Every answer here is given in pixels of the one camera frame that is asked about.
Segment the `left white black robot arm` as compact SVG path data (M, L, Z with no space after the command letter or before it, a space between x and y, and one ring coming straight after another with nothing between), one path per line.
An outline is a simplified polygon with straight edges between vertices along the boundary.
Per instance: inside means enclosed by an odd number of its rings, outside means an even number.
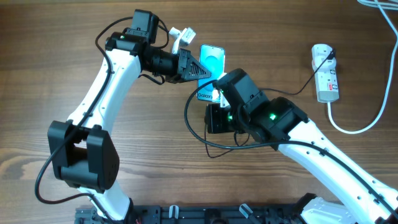
M111 140L114 120L134 81L144 77L162 85L211 75L187 50L195 37L191 27L167 28L158 16L140 9L131 22L99 48L103 65L88 93L66 121L52 122L47 133L50 156L45 165L91 200L101 223L141 220L116 180L120 161Z

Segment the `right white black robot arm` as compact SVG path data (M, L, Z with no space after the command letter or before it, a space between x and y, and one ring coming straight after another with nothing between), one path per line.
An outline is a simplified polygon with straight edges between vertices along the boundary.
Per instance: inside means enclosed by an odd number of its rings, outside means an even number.
M229 105L207 106L209 133L248 133L260 145L269 143L315 176L357 223L397 223L397 190L338 149L293 102L284 97L269 100L240 68L210 85Z

